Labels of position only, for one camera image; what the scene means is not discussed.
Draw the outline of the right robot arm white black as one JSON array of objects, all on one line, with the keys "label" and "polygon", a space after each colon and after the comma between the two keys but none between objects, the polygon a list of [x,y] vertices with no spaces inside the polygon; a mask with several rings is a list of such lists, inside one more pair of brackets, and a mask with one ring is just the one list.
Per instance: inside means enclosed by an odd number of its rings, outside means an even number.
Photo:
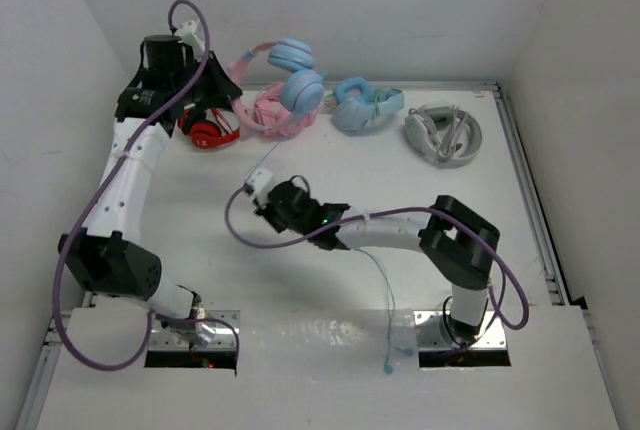
[{"label": "right robot arm white black", "polygon": [[245,180],[255,213],[278,233],[292,231],[327,250],[388,248],[420,252],[451,284],[442,327],[457,345],[469,346],[484,320],[500,232],[457,199],[441,195],[433,206],[366,213],[346,203],[321,203],[291,179],[277,183],[259,170]]}]

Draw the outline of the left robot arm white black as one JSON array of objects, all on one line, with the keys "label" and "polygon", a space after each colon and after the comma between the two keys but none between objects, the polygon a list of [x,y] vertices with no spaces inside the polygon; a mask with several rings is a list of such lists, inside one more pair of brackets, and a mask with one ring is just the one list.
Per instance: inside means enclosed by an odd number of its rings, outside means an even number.
[{"label": "left robot arm white black", "polygon": [[81,288],[132,299],[186,325],[197,294],[164,275],[160,258],[141,244],[144,203],[162,152],[188,109],[228,104],[240,95],[215,55],[195,35],[151,35],[140,65],[117,99],[101,195],[74,238],[62,236],[65,264]]}]

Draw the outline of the red black headphones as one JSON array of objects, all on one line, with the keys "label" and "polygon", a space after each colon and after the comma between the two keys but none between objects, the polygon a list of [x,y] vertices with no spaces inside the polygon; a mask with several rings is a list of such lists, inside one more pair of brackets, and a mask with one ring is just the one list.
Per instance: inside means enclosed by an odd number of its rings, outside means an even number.
[{"label": "red black headphones", "polygon": [[233,128],[225,113],[217,107],[188,108],[177,125],[194,146],[203,150],[223,147],[240,138],[239,129]]}]

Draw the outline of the light blue headphones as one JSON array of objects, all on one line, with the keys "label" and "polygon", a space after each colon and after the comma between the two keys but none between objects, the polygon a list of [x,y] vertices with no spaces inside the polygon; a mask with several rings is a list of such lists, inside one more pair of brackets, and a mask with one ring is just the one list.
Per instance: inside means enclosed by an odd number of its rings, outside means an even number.
[{"label": "light blue headphones", "polygon": [[339,130],[360,133],[375,120],[402,110],[405,97],[400,89],[374,87],[363,77],[351,77],[338,83],[323,104]]}]

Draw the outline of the white grey headphones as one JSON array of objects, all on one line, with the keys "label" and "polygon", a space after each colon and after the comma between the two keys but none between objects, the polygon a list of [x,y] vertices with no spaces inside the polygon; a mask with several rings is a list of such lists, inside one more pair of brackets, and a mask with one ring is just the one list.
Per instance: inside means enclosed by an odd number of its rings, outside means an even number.
[{"label": "white grey headphones", "polygon": [[415,151],[431,165],[443,169],[471,163],[483,143],[482,129],[475,117],[447,103],[410,108],[404,131]]}]

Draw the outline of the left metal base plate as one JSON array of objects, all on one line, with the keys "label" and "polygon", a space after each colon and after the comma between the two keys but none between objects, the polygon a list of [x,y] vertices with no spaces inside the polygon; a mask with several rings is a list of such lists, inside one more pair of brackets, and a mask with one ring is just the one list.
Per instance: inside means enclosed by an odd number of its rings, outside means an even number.
[{"label": "left metal base plate", "polygon": [[186,351],[190,345],[202,351],[235,351],[240,334],[239,310],[201,309],[198,323],[176,323],[157,317],[153,323],[149,349]]}]

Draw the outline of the metal base plate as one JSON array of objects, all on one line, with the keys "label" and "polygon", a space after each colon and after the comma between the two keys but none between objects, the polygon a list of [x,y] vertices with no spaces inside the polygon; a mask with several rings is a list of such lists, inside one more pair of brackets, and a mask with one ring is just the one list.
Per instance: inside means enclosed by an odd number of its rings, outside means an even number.
[{"label": "metal base plate", "polygon": [[235,351],[240,334],[239,310],[201,309],[198,323],[176,323],[157,317],[153,323],[149,349],[186,351],[190,345],[202,351]]},{"label": "metal base plate", "polygon": [[452,329],[448,332],[441,310],[416,310],[413,312],[416,341],[421,351],[438,352],[469,348],[472,351],[506,351],[508,348],[504,327],[494,311],[487,310],[479,333],[472,340],[465,340]]}]

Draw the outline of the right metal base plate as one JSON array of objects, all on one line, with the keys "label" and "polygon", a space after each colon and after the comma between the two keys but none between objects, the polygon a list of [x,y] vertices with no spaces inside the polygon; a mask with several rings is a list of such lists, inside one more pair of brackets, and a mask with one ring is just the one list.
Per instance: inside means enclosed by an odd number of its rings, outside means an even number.
[{"label": "right metal base plate", "polygon": [[472,340],[465,340],[452,329],[448,332],[441,310],[416,310],[413,312],[416,341],[421,351],[438,352],[469,348],[472,351],[506,351],[508,348],[504,327],[494,311],[487,310],[479,333]]}]

